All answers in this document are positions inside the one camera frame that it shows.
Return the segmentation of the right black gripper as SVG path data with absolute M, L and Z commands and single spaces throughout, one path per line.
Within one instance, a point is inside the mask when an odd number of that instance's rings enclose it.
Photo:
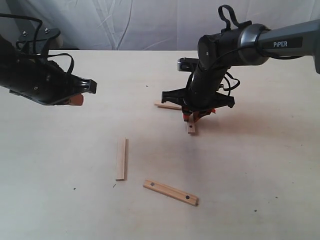
M 235 105 L 233 96 L 227 96 L 219 92 L 205 95 L 193 92 L 191 89 L 180 88 L 171 91 L 163 91 L 161 102 L 170 102 L 181 106 L 183 120 L 188 122 L 193 112 L 193 122 L 198 122 L 201 118 L 216 113 L 216 108 L 229 107 Z

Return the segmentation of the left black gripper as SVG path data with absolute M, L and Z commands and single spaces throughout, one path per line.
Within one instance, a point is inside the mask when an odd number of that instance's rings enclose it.
M 82 94 L 95 94 L 97 83 L 64 72 L 51 61 L 37 64 L 21 60 L 12 71 L 9 92 L 41 105 L 82 106 Z

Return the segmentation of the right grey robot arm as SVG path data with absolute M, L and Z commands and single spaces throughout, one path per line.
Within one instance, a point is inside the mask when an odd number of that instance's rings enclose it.
M 203 35 L 197 44 L 197 55 L 197 58 L 182 57 L 177 62 L 178 71 L 190 73 L 186 86 L 161 95 L 162 103 L 181 106 L 184 121 L 190 115 L 197 121 L 217 108 L 234 106 L 234 97 L 219 93 L 231 67 L 259 66 L 270 58 L 291 60 L 312 56 L 318 73 L 320 22 L 313 20 L 274 30 L 250 23 L 243 28 Z

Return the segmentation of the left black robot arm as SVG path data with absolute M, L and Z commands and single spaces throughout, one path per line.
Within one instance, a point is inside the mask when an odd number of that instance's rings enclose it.
M 97 83 L 64 71 L 47 56 L 28 55 L 0 38 L 0 85 L 9 92 L 44 106 L 68 105 L 84 93 L 95 94 Z

